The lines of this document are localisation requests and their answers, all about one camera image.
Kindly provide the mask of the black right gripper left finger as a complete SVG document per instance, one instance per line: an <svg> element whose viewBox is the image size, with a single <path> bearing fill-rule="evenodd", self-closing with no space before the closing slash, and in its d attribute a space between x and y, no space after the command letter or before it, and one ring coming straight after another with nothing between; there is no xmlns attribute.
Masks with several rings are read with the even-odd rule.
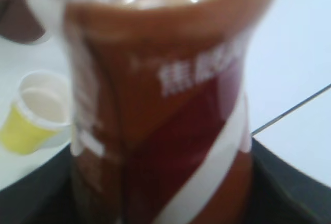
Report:
<svg viewBox="0 0 331 224"><path fill-rule="evenodd" d="M31 174L1 190L1 223L77 223L69 145Z"/></svg>

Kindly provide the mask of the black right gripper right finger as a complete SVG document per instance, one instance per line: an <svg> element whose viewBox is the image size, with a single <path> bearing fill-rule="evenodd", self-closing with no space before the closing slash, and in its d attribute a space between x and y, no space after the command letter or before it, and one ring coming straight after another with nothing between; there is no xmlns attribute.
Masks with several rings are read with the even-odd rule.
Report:
<svg viewBox="0 0 331 224"><path fill-rule="evenodd" d="M252 141L253 187L245 223L330 223L330 188Z"/></svg>

